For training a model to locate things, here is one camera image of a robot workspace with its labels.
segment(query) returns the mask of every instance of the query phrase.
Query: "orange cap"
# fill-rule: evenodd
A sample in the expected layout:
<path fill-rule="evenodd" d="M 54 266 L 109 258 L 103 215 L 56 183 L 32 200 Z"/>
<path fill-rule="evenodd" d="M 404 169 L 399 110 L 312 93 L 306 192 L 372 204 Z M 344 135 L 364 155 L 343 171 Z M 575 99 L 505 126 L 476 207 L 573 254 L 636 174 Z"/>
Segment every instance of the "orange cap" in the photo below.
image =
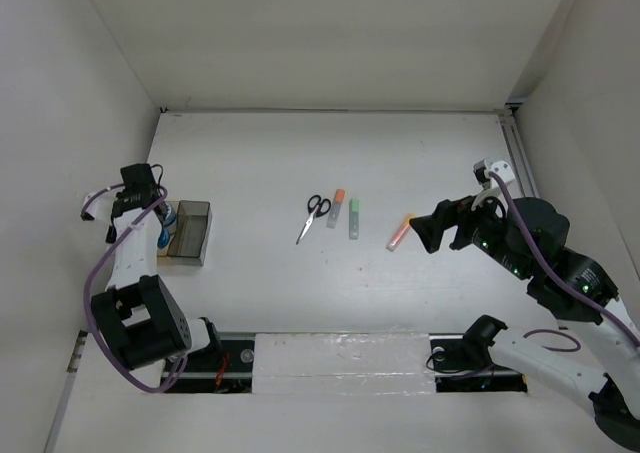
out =
<path fill-rule="evenodd" d="M 333 201 L 342 203 L 342 200 L 344 200 L 344 190 L 336 190 L 336 196 L 333 197 Z"/>

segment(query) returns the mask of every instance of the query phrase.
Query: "white backdrop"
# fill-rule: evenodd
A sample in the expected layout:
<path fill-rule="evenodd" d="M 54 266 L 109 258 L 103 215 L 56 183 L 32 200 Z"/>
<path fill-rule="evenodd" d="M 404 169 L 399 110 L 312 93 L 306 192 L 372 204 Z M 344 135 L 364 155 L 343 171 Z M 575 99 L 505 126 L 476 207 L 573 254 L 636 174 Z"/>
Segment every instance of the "white backdrop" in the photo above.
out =
<path fill-rule="evenodd" d="M 93 0 L 157 106 L 500 108 L 561 0 Z"/>

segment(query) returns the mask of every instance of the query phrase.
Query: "white table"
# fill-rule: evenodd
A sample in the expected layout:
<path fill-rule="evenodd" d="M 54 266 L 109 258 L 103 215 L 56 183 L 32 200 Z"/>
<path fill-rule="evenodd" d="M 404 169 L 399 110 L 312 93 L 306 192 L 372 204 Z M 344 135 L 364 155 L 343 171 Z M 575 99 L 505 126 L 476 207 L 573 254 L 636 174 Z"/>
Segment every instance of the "white table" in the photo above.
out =
<path fill-rule="evenodd" d="M 406 213 L 477 192 L 471 166 L 501 155 L 490 114 L 165 114 L 149 161 L 164 165 L 173 199 L 210 201 L 214 226 L 204 267 L 160 274 L 187 315 L 207 315 L 221 331 L 462 332 L 483 313 L 522 329 L 552 327 L 525 284 L 474 248 L 451 252 L 445 241 L 428 255 L 410 233 L 394 253 L 385 250 Z M 295 246 L 308 197 L 336 188 L 360 199 L 360 239 L 348 239 L 345 203 L 335 230 L 320 220 Z M 288 351 L 265 338 L 256 348 L 262 374 L 260 355 L 280 355 L 266 358 L 277 370 Z M 56 453 L 622 451 L 535 383 L 529 395 L 435 394 L 432 377 L 414 369 L 426 351 L 409 338 L 409 350 L 401 342 L 393 351 L 419 360 L 403 380 L 411 394 L 385 380 L 360 396 L 349 396 L 347 382 L 327 389 L 335 378 L 304 380 L 313 388 L 293 395 L 279 394 L 292 387 L 278 378 L 260 379 L 260 394 L 146 395 L 90 339 Z M 309 348 L 292 346 L 299 362 Z M 321 356 L 308 362 L 320 374 L 343 368 Z M 141 375 L 157 381 L 158 370 Z"/>

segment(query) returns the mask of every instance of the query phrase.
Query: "white wall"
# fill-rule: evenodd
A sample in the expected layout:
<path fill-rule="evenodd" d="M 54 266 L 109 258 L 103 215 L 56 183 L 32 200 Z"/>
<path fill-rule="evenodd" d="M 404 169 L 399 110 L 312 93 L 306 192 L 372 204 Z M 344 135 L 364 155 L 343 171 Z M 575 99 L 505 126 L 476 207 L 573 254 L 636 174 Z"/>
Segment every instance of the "white wall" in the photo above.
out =
<path fill-rule="evenodd" d="M 561 0 L 93 0 L 157 105 L 501 108 Z"/>
<path fill-rule="evenodd" d="M 640 320 L 640 0 L 576 0 L 545 80 L 517 114 L 538 188 L 572 220 Z"/>
<path fill-rule="evenodd" d="M 89 0 L 0 0 L 0 442 L 42 451 L 104 231 L 82 195 L 148 152 L 155 108 Z"/>

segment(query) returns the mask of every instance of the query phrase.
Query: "black scissors handle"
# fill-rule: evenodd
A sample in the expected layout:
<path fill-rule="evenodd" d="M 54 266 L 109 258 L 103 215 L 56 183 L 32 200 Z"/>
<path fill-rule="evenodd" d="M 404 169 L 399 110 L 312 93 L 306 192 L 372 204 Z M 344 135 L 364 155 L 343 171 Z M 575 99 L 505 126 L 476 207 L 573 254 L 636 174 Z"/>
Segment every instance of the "black scissors handle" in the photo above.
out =
<path fill-rule="evenodd" d="M 331 200 L 328 198 L 322 199 L 320 195 L 313 195 L 307 202 L 307 211 L 311 214 L 311 212 L 316 208 L 318 208 L 318 211 L 316 211 L 316 218 L 326 215 L 331 209 Z"/>

